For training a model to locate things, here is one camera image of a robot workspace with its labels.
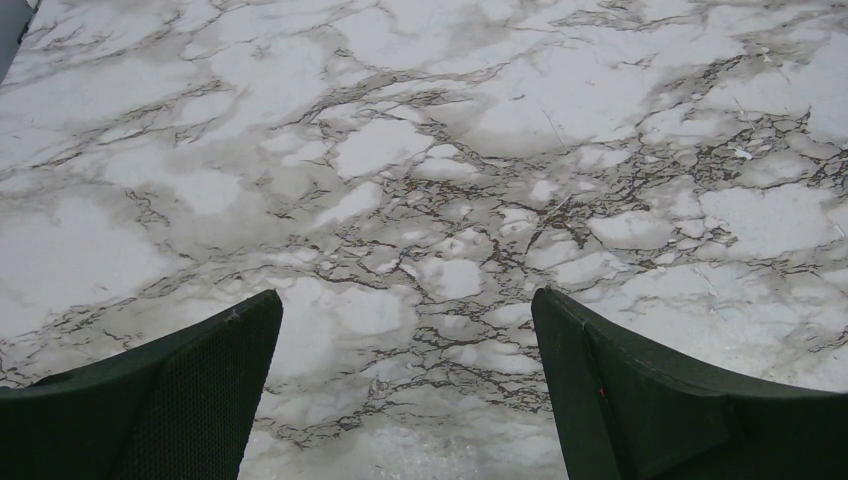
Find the marble table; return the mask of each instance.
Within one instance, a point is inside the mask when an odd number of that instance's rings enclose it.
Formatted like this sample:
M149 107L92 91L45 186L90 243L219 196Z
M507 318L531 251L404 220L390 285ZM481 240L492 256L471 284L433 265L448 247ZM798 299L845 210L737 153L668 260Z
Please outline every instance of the marble table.
M564 478L529 299L848 389L845 1L44 0L0 385L266 288L244 479Z

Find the white marble surface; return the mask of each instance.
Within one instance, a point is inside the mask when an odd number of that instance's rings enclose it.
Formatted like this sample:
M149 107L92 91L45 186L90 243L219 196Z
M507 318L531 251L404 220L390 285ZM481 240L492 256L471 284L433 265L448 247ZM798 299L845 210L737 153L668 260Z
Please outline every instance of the white marble surface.
M0 384L262 289L244 479L562 478L552 284L848 389L844 1L45 0L0 87Z

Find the marble tabletop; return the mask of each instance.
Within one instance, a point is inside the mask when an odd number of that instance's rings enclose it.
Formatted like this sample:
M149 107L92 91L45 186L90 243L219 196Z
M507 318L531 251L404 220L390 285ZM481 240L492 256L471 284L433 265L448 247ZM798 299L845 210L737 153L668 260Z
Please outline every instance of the marble tabletop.
M839 0L44 0L0 86L0 385L283 298L244 479L564 478L552 285L848 390Z

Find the scratch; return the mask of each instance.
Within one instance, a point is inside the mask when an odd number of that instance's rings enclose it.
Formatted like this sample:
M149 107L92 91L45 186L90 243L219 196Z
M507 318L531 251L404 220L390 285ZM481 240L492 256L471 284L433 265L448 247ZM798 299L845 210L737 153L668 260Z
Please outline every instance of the scratch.
M548 112L546 112L544 108L542 109L542 113L544 113L545 116L548 117L548 123L551 124L551 130L554 131L554 135L557 136L557 140L559 140L559 144L562 145L562 148L565 148L565 142L562 141L562 137L559 136L559 132L557 131L556 127L554 127L554 121L551 120L551 116L548 115Z
M736 106L738 106L738 107L739 107L739 113L741 113L741 114L742 114L742 118L744 118L744 119L745 119L745 121L746 121L746 122L748 122L748 125L750 125L750 126L751 126L751 130L753 130L753 131L754 131L754 133L756 133L756 134L757 134L757 137L759 137L759 136L760 136L760 132L759 132L759 131L757 131L757 127L755 127L755 126L754 126L754 122L752 122L751 120L749 120L749 119L748 119L748 114L747 114L747 113L745 113L745 109L744 109L744 108L742 108L742 104L741 104L741 103L739 103L739 100L736 100L736 97L733 97L733 101L734 101L734 102L736 102Z
M712 296L712 297L718 297L718 298L721 298L721 295L719 295L718 291L715 289L715 287L713 286L713 284L712 284L712 283L710 283L710 279L708 279L708 278L707 278L707 276L704 274L704 272L702 272L702 271L701 271L701 269L700 269L700 268L698 268L698 267L693 267L693 268L695 269L695 273L697 273L697 274L698 274L698 276L699 276L699 277L701 277L702 279L704 279L704 282L706 282L706 284L707 284L707 293L709 293L709 294L710 294L710 296Z

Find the gray marble pattern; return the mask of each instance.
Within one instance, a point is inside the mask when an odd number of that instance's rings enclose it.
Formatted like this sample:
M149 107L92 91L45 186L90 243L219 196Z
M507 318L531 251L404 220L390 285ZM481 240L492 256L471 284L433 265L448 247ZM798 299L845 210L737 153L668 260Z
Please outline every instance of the gray marble pattern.
M0 385L274 288L240 478L564 478L552 285L848 390L847 57L834 0L44 0L0 86Z

